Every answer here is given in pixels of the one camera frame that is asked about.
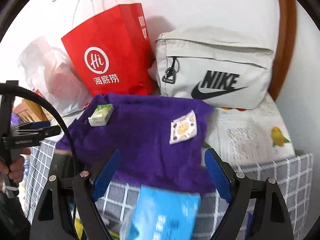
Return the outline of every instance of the wooden frame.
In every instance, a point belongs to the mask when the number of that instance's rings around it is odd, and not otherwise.
[[[48,120],[42,111],[41,106],[26,99],[22,99],[22,102],[13,109],[13,113],[17,114],[23,122],[40,122]]]
[[[276,57],[273,62],[269,94],[276,101],[287,75],[296,37],[297,12],[295,0],[279,0],[280,23]]]

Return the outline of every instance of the small box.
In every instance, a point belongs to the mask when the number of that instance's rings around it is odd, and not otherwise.
[[[104,126],[109,121],[109,118],[113,112],[113,105],[99,105],[91,117],[88,118],[92,127]]]

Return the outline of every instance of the white plastic bag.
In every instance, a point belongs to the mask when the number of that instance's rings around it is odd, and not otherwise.
[[[83,110],[92,99],[68,56],[52,49],[43,36],[24,49],[18,66],[24,69],[30,89],[51,103],[61,116]]]
[[[134,208],[130,209],[129,212],[126,214],[126,216],[123,219],[122,226],[121,226],[120,232],[119,232],[120,240],[126,240],[126,238],[129,235],[132,217],[134,214]]]

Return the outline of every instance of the snack packet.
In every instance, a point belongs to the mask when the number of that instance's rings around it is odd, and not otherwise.
[[[92,127],[104,126],[109,121],[109,118],[113,112],[113,105],[99,105],[91,117],[88,118],[89,123]]]
[[[171,134],[169,144],[189,140],[197,135],[196,114],[191,110],[187,115],[171,122]]]
[[[200,204],[199,194],[142,185],[125,240],[190,240]]]

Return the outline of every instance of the fabric bag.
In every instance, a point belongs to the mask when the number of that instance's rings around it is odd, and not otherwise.
[[[69,58],[51,48],[45,37],[32,41],[17,62],[25,73],[26,83],[45,98],[61,116],[83,110],[92,96],[73,73]]]
[[[117,4],[81,23],[61,40],[93,96],[153,93],[148,68],[154,56],[140,3]]]
[[[156,41],[155,79],[163,96],[254,109],[267,92],[273,59],[272,49],[236,32],[211,26],[177,29]]]

